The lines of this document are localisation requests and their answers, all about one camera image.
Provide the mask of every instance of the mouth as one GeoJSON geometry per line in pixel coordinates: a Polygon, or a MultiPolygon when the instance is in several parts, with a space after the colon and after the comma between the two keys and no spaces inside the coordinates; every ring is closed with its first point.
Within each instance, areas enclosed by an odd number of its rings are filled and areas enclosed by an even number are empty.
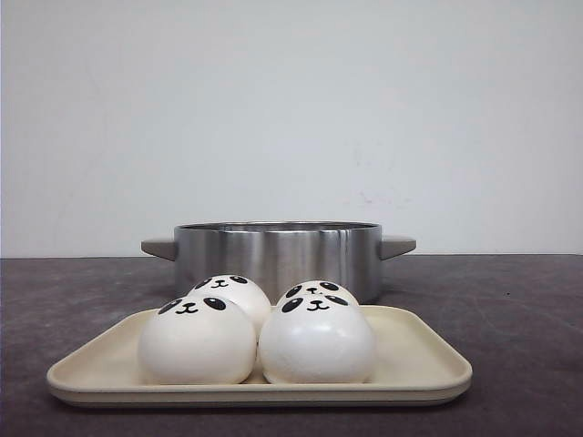
{"type": "Polygon", "coordinates": [[[182,311],[175,311],[177,314],[194,314],[195,312],[197,312],[198,310],[196,308],[193,308],[192,310],[190,308],[185,308],[182,311]]]}
{"type": "Polygon", "coordinates": [[[316,308],[307,308],[308,311],[317,311],[317,310],[328,310],[330,307],[321,307],[320,304],[316,304],[316,308]]]}

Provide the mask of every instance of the black eye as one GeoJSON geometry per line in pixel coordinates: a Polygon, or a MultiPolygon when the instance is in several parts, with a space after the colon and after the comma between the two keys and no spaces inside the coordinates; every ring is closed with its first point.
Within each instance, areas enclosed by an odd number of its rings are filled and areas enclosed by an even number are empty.
{"type": "Polygon", "coordinates": [[[298,291],[300,291],[301,289],[302,289],[302,286],[301,285],[296,285],[290,291],[288,291],[287,293],[285,293],[285,297],[286,298],[290,298],[291,296],[295,296],[296,294],[298,294],[298,291]]]}
{"type": "Polygon", "coordinates": [[[338,286],[336,284],[332,284],[331,282],[320,282],[320,285],[323,286],[325,289],[330,291],[337,291],[338,286]]]}
{"type": "Polygon", "coordinates": [[[348,306],[348,302],[342,298],[339,298],[338,296],[326,296],[326,299],[331,300],[332,302],[339,305],[344,305],[345,307],[348,306]]]}
{"type": "Polygon", "coordinates": [[[202,287],[203,285],[207,285],[211,281],[212,281],[212,278],[205,279],[202,282],[199,282],[194,289],[198,290],[200,287],[202,287]]]}
{"type": "Polygon", "coordinates": [[[302,298],[292,299],[289,302],[286,302],[283,307],[281,307],[281,312],[290,312],[298,308],[300,304],[303,302],[302,298]]]}
{"type": "Polygon", "coordinates": [[[214,310],[223,311],[225,308],[227,308],[225,302],[217,298],[204,298],[203,301],[214,310]]]}
{"type": "Polygon", "coordinates": [[[233,279],[235,282],[239,282],[239,284],[246,284],[247,280],[245,278],[242,278],[241,276],[231,276],[231,279],[233,279]]]}
{"type": "Polygon", "coordinates": [[[164,314],[166,311],[172,310],[174,307],[176,307],[181,302],[182,302],[182,299],[176,299],[176,300],[173,300],[172,302],[167,303],[162,308],[160,308],[160,310],[158,311],[158,314],[164,314]]]}

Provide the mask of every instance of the dark gray table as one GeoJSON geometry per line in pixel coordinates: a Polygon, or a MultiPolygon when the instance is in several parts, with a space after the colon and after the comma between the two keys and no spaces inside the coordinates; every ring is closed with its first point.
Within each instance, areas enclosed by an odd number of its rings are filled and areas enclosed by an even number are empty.
{"type": "Polygon", "coordinates": [[[417,313],[474,367],[424,408],[86,410],[46,390],[51,364],[172,299],[154,258],[2,261],[2,435],[583,435],[583,257],[406,256],[376,302],[417,313]]]}

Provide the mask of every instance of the tray rim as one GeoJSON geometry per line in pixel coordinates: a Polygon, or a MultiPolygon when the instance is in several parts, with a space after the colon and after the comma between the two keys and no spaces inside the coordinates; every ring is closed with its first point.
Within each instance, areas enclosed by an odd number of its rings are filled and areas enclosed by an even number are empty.
{"type": "MultiPolygon", "coordinates": [[[[87,394],[93,393],[96,396],[104,396],[104,395],[112,395],[115,396],[117,394],[123,393],[126,395],[136,394],[136,395],[143,395],[143,394],[168,394],[168,395],[177,395],[178,393],[244,393],[244,392],[298,392],[298,393],[310,393],[310,392],[317,392],[317,391],[325,391],[325,392],[389,392],[389,393],[415,393],[415,392],[433,392],[434,394],[438,394],[440,391],[450,392],[455,391],[456,394],[454,396],[450,396],[448,398],[432,398],[434,401],[433,403],[443,403],[445,401],[451,401],[455,397],[462,394],[466,391],[471,385],[471,379],[473,376],[473,369],[472,365],[469,361],[464,358],[453,346],[451,346],[447,341],[445,341],[439,334],[437,334],[429,325],[427,325],[419,316],[415,313],[404,310],[401,308],[396,307],[389,307],[389,306],[382,306],[382,305],[361,305],[362,308],[366,308],[368,311],[371,312],[382,312],[382,311],[395,311],[401,312],[405,314],[407,317],[415,318],[415,322],[419,323],[423,326],[423,329],[426,330],[426,333],[433,337],[434,340],[439,342],[442,346],[448,349],[448,352],[455,355],[455,357],[464,365],[464,371],[461,375],[454,377],[448,382],[447,384],[433,384],[433,385],[425,385],[423,387],[416,387],[416,386],[388,386],[386,384],[381,383],[370,383],[370,382],[363,382],[363,383],[303,383],[303,384],[269,384],[269,383],[252,383],[252,384],[174,384],[174,385],[163,385],[163,384],[156,384],[156,385],[140,385],[136,387],[104,387],[104,388],[95,388],[95,387],[77,387],[72,384],[68,384],[63,382],[57,378],[55,373],[57,372],[60,365],[63,362],[70,360],[71,358],[82,354],[85,350],[92,347],[93,343],[100,341],[103,337],[107,336],[111,331],[117,329],[121,324],[127,323],[131,319],[136,319],[139,317],[144,317],[145,313],[153,312],[157,309],[151,310],[143,310],[129,316],[125,317],[124,319],[120,320],[107,330],[103,331],[101,334],[97,335],[92,340],[88,341],[87,343],[83,344],[78,349],[74,350],[73,352],[67,354],[63,359],[57,361],[53,364],[48,371],[46,372],[46,382],[48,384],[49,391],[54,394],[57,398],[65,401],[67,403],[75,404],[75,405],[89,405],[90,403],[100,404],[100,401],[95,402],[75,402],[69,400],[67,396],[69,394],[87,394]]],[[[115,403],[115,401],[102,401],[106,403],[115,403]]],[[[186,403],[205,403],[204,401],[187,401],[186,403]]],[[[211,403],[249,403],[253,404],[253,401],[212,401],[211,403]]],[[[347,401],[348,403],[367,403],[366,401],[347,401]]],[[[386,400],[385,402],[378,401],[377,403],[398,403],[399,401],[390,401],[386,400]]],[[[423,401],[409,401],[417,403],[422,403],[423,401]]],[[[148,405],[151,403],[174,403],[173,401],[168,402],[135,402],[136,404],[140,405],[148,405]]],[[[269,401],[269,403],[278,403],[277,401],[269,401]]]]}

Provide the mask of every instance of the pot rim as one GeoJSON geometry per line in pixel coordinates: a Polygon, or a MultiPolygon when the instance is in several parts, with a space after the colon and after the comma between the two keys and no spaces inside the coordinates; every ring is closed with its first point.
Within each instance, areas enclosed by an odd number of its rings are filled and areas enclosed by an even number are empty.
{"type": "Polygon", "coordinates": [[[326,232],[376,229],[381,225],[359,221],[223,221],[179,225],[175,230],[210,230],[214,232],[326,232]]]}

